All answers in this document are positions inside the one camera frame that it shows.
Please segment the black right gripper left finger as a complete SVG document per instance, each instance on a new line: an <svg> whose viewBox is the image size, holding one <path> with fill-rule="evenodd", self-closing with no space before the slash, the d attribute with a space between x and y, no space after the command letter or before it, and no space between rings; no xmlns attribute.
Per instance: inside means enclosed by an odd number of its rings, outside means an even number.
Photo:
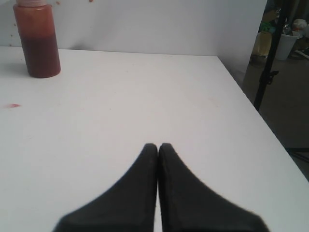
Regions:
<svg viewBox="0 0 309 232"><path fill-rule="evenodd" d="M158 151L145 144L129 170L105 193L65 215L56 232L152 232Z"/></svg>

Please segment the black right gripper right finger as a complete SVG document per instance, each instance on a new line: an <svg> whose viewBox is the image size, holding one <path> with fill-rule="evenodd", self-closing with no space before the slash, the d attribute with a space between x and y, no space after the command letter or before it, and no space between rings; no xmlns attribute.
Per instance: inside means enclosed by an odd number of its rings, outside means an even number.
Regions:
<svg viewBox="0 0 309 232"><path fill-rule="evenodd" d="M226 200L202 183L173 146L161 145L158 186L165 232L267 232L256 214Z"/></svg>

